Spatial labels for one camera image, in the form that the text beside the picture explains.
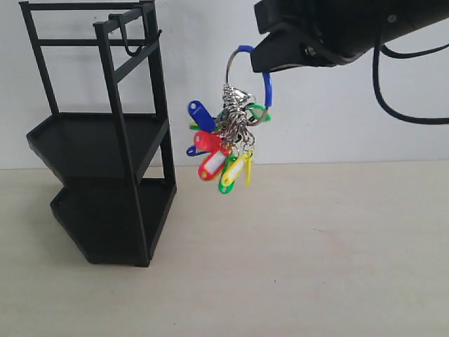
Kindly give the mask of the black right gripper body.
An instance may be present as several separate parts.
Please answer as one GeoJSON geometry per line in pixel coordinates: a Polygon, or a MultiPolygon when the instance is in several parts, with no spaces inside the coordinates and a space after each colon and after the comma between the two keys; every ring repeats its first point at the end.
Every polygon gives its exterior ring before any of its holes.
{"type": "Polygon", "coordinates": [[[259,22],[330,22],[326,57],[347,65],[372,49],[377,39],[392,41],[448,18],[447,1],[259,1],[259,22]]]}

